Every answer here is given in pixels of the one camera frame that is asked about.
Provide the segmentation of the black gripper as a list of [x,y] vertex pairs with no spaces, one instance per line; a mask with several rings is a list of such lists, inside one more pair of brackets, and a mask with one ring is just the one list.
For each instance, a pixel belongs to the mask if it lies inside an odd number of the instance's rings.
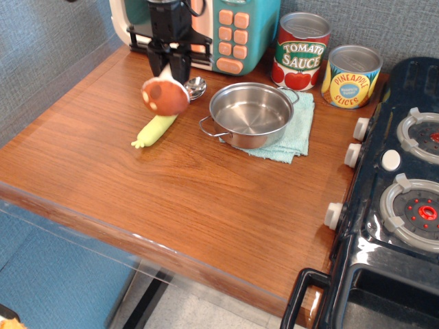
[[172,77],[181,84],[188,81],[193,63],[211,66],[212,39],[194,30],[193,18],[208,8],[203,1],[199,10],[190,1],[147,1],[149,19],[130,24],[130,47],[149,58],[154,77],[169,64]]

